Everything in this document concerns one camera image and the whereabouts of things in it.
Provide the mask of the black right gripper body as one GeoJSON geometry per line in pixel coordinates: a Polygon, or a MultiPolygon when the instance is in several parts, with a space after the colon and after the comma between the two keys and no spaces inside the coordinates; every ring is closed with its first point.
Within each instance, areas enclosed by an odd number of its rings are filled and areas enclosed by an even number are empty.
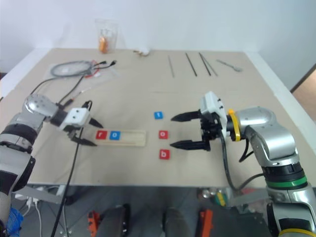
{"type": "Polygon", "coordinates": [[[201,116],[200,125],[202,142],[204,143],[202,149],[210,151],[210,141],[219,138],[222,133],[220,117],[216,113],[211,113],[208,118],[206,116],[201,116]]]}

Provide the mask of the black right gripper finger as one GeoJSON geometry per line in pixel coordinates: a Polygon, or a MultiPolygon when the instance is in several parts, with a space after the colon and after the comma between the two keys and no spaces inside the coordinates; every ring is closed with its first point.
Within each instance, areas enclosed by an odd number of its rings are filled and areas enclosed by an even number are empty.
{"type": "Polygon", "coordinates": [[[199,119],[199,118],[200,118],[200,110],[185,112],[185,113],[175,115],[174,117],[171,118],[171,121],[186,122],[186,121],[191,121],[193,119],[199,119]]]}
{"type": "Polygon", "coordinates": [[[182,150],[205,150],[210,151],[210,144],[205,141],[182,140],[171,143],[170,146],[182,150]]]}

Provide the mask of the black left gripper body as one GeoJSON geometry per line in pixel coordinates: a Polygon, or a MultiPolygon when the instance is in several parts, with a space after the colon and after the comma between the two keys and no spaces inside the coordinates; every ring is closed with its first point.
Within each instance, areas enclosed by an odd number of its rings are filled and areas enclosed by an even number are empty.
{"type": "Polygon", "coordinates": [[[79,130],[79,128],[74,127],[74,126],[66,126],[64,128],[64,131],[67,133],[68,137],[73,142],[81,142],[82,141],[81,138],[77,137],[78,130],[79,130]]]}

